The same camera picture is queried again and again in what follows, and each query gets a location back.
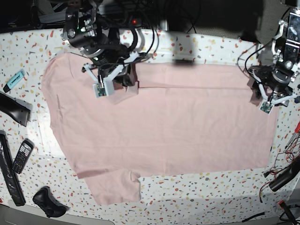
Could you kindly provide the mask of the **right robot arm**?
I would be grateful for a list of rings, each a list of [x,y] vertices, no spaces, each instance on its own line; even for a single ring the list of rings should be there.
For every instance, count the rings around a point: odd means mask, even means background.
[[[100,0],[69,0],[65,15],[62,39],[77,48],[85,63],[82,72],[93,80],[96,97],[112,96],[117,85],[127,92],[138,89],[138,81],[132,66],[150,57],[150,49],[138,49],[141,38],[139,30],[143,20],[150,24],[148,16],[134,1],[135,8],[127,8],[121,0],[116,1],[121,18],[110,18],[100,12]]]

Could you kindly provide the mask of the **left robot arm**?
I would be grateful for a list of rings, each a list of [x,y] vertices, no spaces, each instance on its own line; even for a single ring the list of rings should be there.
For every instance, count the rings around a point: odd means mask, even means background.
[[[276,35],[250,54],[242,69],[254,80],[252,89],[256,98],[262,100],[259,109],[267,114],[276,106],[287,107],[291,100],[300,102],[300,96],[290,86],[300,76],[300,2],[282,0],[281,3],[288,7],[289,15],[278,21]],[[268,45],[271,65],[248,66],[248,60]]]

